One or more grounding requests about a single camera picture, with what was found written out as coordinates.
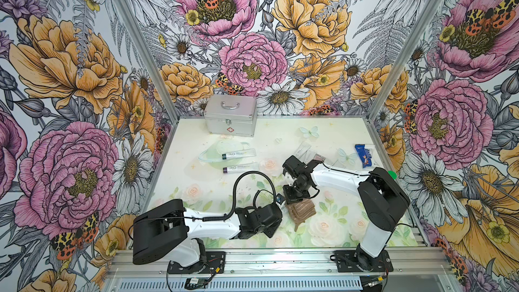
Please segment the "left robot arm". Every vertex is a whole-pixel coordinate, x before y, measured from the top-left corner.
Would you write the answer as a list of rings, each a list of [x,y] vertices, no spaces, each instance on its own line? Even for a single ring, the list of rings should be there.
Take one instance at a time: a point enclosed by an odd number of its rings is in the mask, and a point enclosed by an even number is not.
[[[144,265],[166,258],[186,268],[205,260],[204,238],[246,240],[258,234],[271,238],[281,223],[282,210],[275,202],[219,216],[185,208],[179,199],[170,200],[134,219],[132,263]]]

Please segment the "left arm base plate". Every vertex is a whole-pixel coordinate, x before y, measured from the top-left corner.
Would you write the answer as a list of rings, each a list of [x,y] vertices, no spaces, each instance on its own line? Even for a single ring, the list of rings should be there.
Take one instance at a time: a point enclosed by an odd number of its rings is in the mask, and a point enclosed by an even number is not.
[[[222,274],[227,253],[225,251],[207,251],[199,261],[190,266],[181,266],[178,262],[170,262],[168,274]]]

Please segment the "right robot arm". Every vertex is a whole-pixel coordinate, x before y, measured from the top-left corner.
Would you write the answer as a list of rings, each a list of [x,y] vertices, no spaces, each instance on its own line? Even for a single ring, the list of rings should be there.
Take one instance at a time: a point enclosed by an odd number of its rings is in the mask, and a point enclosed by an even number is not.
[[[310,188],[316,191],[338,189],[361,199],[369,223],[353,255],[341,255],[338,251],[332,255],[331,260],[337,264],[338,270],[389,272],[383,252],[410,206],[408,195],[393,175],[380,167],[354,172],[327,166],[321,160],[304,163],[294,155],[284,162],[282,169],[289,182],[283,186],[283,196],[294,223],[313,215],[310,207],[314,196],[309,193]]]

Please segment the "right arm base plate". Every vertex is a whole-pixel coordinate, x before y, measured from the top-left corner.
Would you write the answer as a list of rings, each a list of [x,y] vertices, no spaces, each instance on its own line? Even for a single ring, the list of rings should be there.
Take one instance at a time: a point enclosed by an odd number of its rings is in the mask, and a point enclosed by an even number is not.
[[[376,258],[361,250],[337,250],[330,260],[335,263],[339,273],[391,273],[393,264],[386,250]]]

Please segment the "pink cap toothpaste tube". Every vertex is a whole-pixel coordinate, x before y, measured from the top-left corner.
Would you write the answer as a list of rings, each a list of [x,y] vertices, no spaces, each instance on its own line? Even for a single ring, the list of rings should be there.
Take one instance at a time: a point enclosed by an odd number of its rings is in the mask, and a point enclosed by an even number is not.
[[[306,151],[305,158],[307,160],[313,160],[316,155],[316,152],[314,150],[308,150]]]

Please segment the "metallic pink toothpaste tube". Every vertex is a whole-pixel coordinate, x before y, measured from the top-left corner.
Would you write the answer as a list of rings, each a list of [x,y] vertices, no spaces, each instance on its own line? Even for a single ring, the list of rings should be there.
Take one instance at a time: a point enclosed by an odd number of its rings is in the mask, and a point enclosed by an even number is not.
[[[314,159],[315,160],[319,160],[319,161],[325,161],[326,158],[324,156],[322,156],[322,155],[316,154],[314,156]]]

